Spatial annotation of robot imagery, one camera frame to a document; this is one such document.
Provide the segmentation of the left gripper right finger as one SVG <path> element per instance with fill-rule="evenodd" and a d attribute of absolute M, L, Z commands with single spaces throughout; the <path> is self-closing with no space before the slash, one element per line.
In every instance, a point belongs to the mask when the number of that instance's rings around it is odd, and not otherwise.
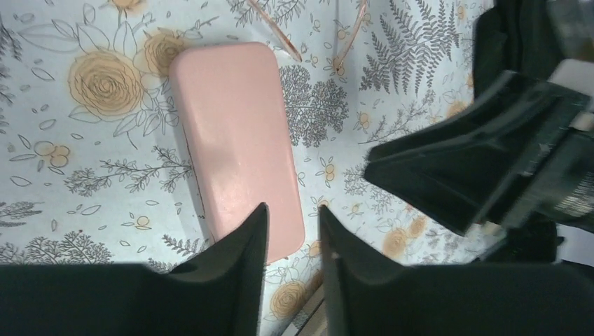
<path fill-rule="evenodd" d="M 403 266 L 319 208 L 330 335 L 592 335 L 593 283 L 560 264 Z"/>

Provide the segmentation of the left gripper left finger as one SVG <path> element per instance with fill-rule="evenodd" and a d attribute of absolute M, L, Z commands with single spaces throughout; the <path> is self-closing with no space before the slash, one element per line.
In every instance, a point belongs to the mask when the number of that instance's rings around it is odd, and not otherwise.
<path fill-rule="evenodd" d="M 159 274 L 141 264 L 4 265 L 2 335 L 256 335 L 269 211 Z"/>

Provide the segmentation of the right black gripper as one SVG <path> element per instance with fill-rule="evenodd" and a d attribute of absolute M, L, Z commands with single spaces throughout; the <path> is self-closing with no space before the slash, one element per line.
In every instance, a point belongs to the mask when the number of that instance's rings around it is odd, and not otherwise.
<path fill-rule="evenodd" d="M 590 103 L 505 71 L 463 112 L 372 148 L 364 178 L 458 235 L 500 226 L 482 261 L 551 263 L 559 224 L 593 229 Z"/>

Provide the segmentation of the pink glasses case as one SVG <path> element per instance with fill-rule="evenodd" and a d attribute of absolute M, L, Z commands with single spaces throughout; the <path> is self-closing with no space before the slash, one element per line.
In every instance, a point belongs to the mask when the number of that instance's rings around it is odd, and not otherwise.
<path fill-rule="evenodd" d="M 305 227 L 273 51 L 259 42 L 191 48 L 174 59 L 170 82 L 212 237 L 264 203 L 267 263 L 295 253 Z"/>

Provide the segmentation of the plaid glasses case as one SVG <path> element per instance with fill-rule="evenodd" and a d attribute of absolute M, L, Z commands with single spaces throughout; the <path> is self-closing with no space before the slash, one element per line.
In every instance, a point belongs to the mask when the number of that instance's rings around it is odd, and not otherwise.
<path fill-rule="evenodd" d="M 326 336 L 328 321 L 324 301 L 324 287 L 320 286 L 297 313 L 282 336 Z"/>

